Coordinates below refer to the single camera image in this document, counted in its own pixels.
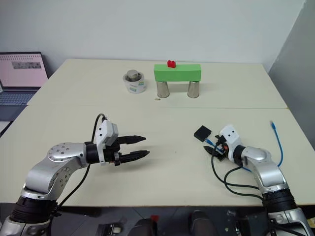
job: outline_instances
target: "green block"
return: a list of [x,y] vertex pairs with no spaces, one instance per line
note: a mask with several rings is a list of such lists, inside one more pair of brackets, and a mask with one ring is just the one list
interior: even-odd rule
[[200,81],[200,64],[180,64],[175,68],[167,67],[165,64],[154,65],[154,75],[159,82],[182,82]]

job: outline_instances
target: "white table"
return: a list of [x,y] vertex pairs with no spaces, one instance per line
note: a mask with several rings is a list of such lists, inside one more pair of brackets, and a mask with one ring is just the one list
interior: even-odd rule
[[[312,177],[315,152],[288,109],[198,109],[50,105],[28,106],[0,139],[0,202],[15,202],[25,177],[48,149],[60,142],[89,141],[100,112],[118,125],[120,135],[142,135],[146,141],[123,145],[122,152],[147,149],[150,154],[119,167],[91,166],[85,183],[66,202],[70,206],[255,206],[260,201],[228,192],[210,169],[210,156],[193,133],[205,125],[214,137],[232,123],[246,146],[269,150],[275,162],[280,151],[270,127],[272,119],[284,150],[281,166],[297,204],[314,204]],[[235,165],[224,160],[216,167],[222,176]],[[81,180],[71,177],[61,199]],[[231,182],[255,184],[240,170]]]
[[[201,63],[200,96],[187,96],[188,83],[169,83],[170,96],[157,101],[154,64],[164,61],[68,59],[29,105],[106,105],[194,108],[286,108],[261,64]],[[130,94],[123,75],[142,72],[148,84]]]

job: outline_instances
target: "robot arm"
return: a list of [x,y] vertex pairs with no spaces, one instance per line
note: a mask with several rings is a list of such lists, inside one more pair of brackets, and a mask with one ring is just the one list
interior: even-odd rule
[[300,224],[308,236],[313,232],[300,208],[295,204],[289,186],[269,151],[245,147],[232,125],[224,127],[220,135],[228,146],[228,158],[239,166],[248,168],[254,175],[263,197],[263,205],[271,222]]
[[57,199],[69,178],[78,169],[89,164],[105,165],[140,159],[146,150],[122,155],[120,144],[134,144],[145,140],[141,136],[118,137],[117,125],[104,120],[96,132],[96,144],[61,143],[53,146],[46,157],[28,173],[21,197],[12,214],[7,217],[0,236],[46,235]]

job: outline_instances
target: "white wall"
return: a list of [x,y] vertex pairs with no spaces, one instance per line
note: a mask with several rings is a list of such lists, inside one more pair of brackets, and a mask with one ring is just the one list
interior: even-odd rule
[[262,62],[304,0],[0,0],[0,51],[67,58]]

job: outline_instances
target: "laptop keyboard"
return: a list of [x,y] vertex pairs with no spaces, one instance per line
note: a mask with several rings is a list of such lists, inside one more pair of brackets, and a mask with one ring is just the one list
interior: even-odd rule
[[27,105],[33,93],[0,93],[0,105]]

